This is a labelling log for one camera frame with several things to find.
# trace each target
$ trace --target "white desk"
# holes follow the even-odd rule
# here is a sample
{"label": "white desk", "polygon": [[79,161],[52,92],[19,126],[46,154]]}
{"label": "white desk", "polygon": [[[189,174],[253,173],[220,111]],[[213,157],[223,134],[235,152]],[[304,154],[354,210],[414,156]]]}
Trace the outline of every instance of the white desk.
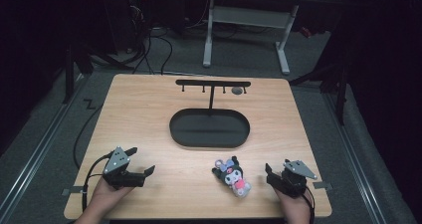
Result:
{"label": "white desk", "polygon": [[286,59],[285,46],[289,38],[293,23],[298,12],[299,6],[292,8],[291,12],[280,13],[254,9],[233,8],[225,6],[214,6],[214,0],[210,0],[208,13],[208,30],[205,41],[203,66],[211,66],[212,56],[212,28],[214,22],[240,24],[248,26],[260,26],[283,29],[283,36],[280,42],[276,43],[276,51],[279,56],[282,73],[290,73],[289,65]]}

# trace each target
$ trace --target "electronic equipment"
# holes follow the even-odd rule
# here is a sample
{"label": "electronic equipment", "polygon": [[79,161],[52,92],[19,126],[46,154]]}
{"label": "electronic equipment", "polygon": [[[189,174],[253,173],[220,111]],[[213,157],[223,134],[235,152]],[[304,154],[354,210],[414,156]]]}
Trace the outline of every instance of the electronic equipment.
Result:
{"label": "electronic equipment", "polygon": [[[265,164],[265,171],[268,174],[267,183],[292,198],[302,197],[310,208],[310,224],[313,224],[315,220],[316,202],[313,194],[307,187],[306,177],[317,179],[317,176],[300,160],[289,161],[286,159],[283,166],[285,167],[285,170],[282,172],[282,175],[279,176],[276,173],[273,173],[273,170],[268,163]],[[305,192],[307,190],[310,193],[313,203],[306,198]]]}
{"label": "electronic equipment", "polygon": [[129,166],[132,154],[136,153],[136,148],[131,148],[128,151],[123,151],[121,147],[117,147],[105,165],[103,178],[108,185],[114,188],[120,187],[142,187],[145,178],[152,174],[155,166],[151,166],[144,171],[144,173],[128,172],[126,168]]}

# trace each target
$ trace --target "kuromi plush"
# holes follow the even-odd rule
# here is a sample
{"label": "kuromi plush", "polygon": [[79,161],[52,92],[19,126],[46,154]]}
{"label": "kuromi plush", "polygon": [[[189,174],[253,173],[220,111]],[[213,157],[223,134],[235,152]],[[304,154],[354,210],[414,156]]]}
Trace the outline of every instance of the kuromi plush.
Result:
{"label": "kuromi plush", "polygon": [[232,156],[226,163],[218,159],[212,172],[226,185],[228,185],[237,197],[245,197],[251,190],[251,184],[243,178],[243,170],[239,166],[236,156]]}

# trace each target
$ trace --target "wooden table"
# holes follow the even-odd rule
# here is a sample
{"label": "wooden table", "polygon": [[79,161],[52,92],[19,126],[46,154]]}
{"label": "wooden table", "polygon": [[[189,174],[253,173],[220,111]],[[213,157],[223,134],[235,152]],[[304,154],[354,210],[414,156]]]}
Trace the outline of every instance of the wooden table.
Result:
{"label": "wooden table", "polygon": [[[234,95],[229,89],[215,89],[215,109],[235,110],[250,123],[246,142],[234,149],[187,148],[170,134],[172,116],[187,108],[208,108],[209,89],[181,87],[177,79],[247,81],[246,94]],[[302,160],[321,181],[289,83],[282,79],[173,77],[117,75],[112,81],[105,105],[82,163],[75,186],[82,186],[91,165],[117,146],[137,147],[127,168],[143,172],[155,165],[143,187],[135,188],[109,214],[110,219],[178,218],[272,218],[281,217],[280,203],[266,183],[265,163],[274,172],[283,162]],[[211,172],[217,159],[236,155],[244,178],[252,184],[245,198],[233,192]],[[102,173],[101,162],[93,173]],[[97,177],[90,179],[89,200]],[[316,199],[316,216],[328,216],[331,207],[325,190],[308,185]],[[81,193],[71,194],[65,216],[76,219],[82,213]]]}

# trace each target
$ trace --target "human hand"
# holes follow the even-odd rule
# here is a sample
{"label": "human hand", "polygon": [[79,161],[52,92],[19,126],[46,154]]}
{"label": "human hand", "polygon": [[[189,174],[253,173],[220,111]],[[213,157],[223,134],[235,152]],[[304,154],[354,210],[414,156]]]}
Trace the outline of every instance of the human hand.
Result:
{"label": "human hand", "polygon": [[[283,213],[289,224],[309,224],[311,219],[311,211],[307,202],[300,196],[292,198],[283,192],[274,189],[280,199]],[[308,190],[304,196],[311,201],[311,194]]]}
{"label": "human hand", "polygon": [[134,187],[123,187],[115,190],[103,178],[100,178],[90,204],[80,218],[78,218],[76,224],[100,223],[114,209],[117,203],[133,189]]}

